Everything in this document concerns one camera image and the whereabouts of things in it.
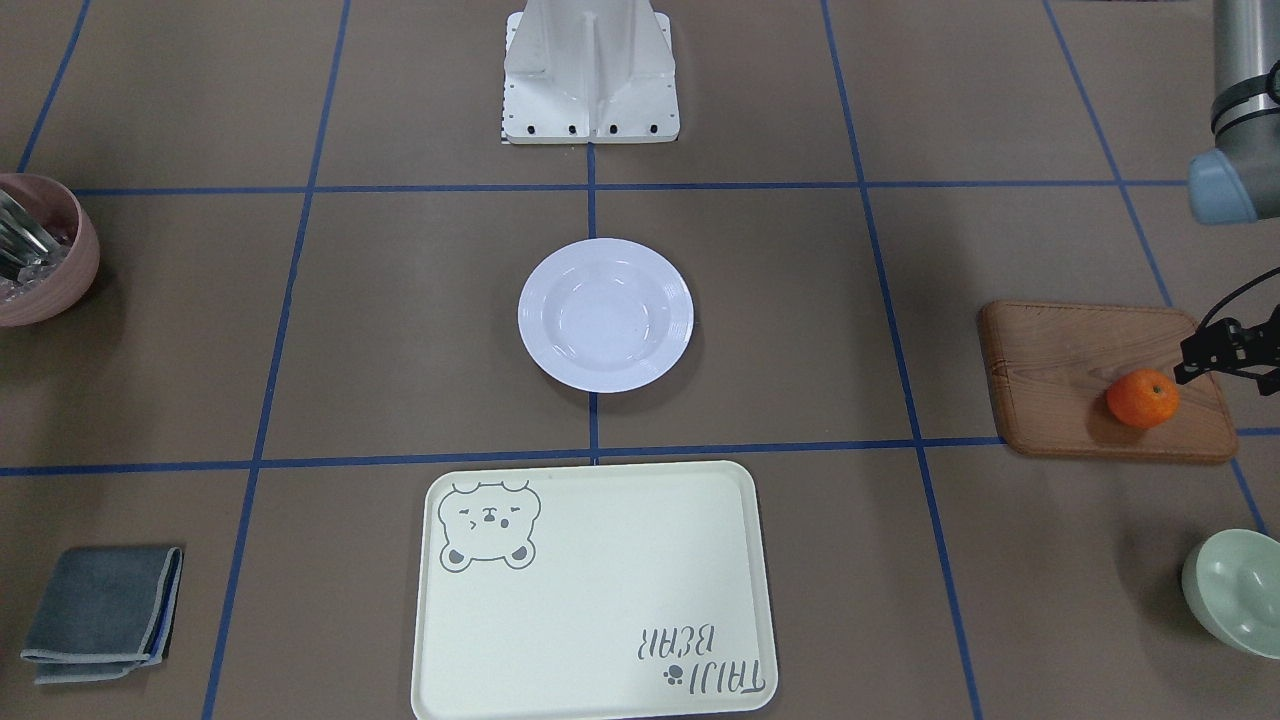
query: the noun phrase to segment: white plastic stand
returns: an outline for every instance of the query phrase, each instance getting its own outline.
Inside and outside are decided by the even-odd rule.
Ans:
[[[507,18],[503,140],[669,142],[680,135],[671,19],[649,0],[529,0]]]

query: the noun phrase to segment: bear face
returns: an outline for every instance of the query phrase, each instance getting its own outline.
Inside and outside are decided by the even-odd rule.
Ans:
[[[444,527],[440,564],[461,573],[474,560],[503,560],[513,570],[534,561],[534,520],[541,500],[529,482],[454,484],[436,516]]]

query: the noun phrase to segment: folded cloth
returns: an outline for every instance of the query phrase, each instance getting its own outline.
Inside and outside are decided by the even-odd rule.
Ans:
[[[177,547],[83,547],[58,559],[22,659],[36,684],[122,678],[164,657],[182,575]]]

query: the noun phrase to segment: tangerine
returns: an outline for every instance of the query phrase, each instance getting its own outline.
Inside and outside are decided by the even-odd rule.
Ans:
[[[1126,425],[1155,428],[1178,411],[1178,386],[1160,370],[1134,370],[1107,388],[1107,407]]]

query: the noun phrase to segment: green bowl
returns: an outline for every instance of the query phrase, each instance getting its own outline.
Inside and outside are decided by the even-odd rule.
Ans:
[[[1183,594],[1213,637],[1280,660],[1280,542],[1253,530],[1212,536],[1187,557]]]

